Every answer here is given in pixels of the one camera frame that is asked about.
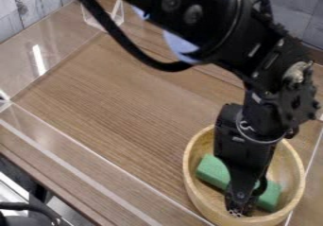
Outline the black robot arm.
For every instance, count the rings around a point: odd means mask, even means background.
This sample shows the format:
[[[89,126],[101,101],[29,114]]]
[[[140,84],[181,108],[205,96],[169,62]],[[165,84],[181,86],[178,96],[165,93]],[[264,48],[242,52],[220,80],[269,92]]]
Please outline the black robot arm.
[[[301,42],[273,20],[269,0],[124,0],[164,31],[176,61],[150,57],[112,21],[97,0],[78,0],[122,49],[146,66],[180,72],[214,64],[242,82],[240,104],[221,107],[213,154],[228,169],[224,205],[246,216],[268,188],[277,143],[292,138],[320,108],[312,60]]]

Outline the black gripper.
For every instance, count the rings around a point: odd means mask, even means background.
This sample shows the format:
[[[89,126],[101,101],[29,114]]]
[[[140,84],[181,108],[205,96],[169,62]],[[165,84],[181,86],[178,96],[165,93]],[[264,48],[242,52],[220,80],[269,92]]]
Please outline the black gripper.
[[[233,217],[249,217],[266,189],[265,173],[282,132],[265,119],[253,126],[242,106],[225,104],[214,123],[213,155],[229,174],[224,190],[224,207]]]

